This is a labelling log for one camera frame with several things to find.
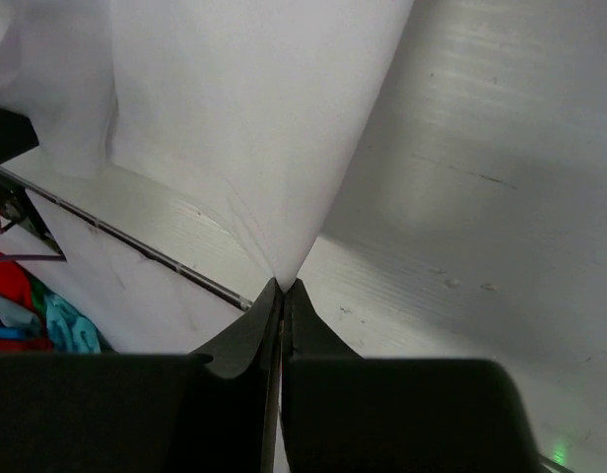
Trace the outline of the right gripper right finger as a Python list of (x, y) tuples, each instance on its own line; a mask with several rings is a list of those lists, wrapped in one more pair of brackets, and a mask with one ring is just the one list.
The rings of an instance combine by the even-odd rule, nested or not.
[(284, 300), (282, 426), (294, 472), (538, 472), (521, 397), (497, 363), (372, 359)]

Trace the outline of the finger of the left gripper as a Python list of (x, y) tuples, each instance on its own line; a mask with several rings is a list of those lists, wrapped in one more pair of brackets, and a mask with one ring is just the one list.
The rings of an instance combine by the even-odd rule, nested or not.
[(0, 108), (0, 166), (37, 146), (31, 121), (22, 114)]

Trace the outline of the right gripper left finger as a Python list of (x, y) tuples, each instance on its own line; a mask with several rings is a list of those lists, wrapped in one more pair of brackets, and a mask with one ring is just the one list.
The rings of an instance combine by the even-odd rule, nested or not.
[(283, 294), (186, 355), (0, 354), (0, 472), (269, 472)]

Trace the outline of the white t shirt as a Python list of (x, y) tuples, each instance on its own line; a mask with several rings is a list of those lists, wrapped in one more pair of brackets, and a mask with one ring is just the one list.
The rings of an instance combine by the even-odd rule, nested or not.
[(408, 1), (0, 1), (0, 107), (50, 165), (194, 198), (289, 289), (354, 156)]

